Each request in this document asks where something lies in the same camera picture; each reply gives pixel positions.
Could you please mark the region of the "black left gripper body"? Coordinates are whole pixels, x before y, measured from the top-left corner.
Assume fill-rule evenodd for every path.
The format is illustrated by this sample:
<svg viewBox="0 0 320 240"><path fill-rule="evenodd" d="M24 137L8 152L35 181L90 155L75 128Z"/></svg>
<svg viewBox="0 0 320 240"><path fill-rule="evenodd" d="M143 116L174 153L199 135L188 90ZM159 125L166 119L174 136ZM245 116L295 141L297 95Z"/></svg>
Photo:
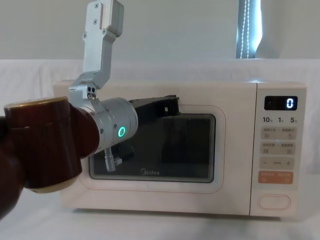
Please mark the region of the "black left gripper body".
<svg viewBox="0 0 320 240"><path fill-rule="evenodd" d="M138 118L160 118L166 117L164 102L165 97L151 97L131 99L129 102L134 107Z"/></svg>

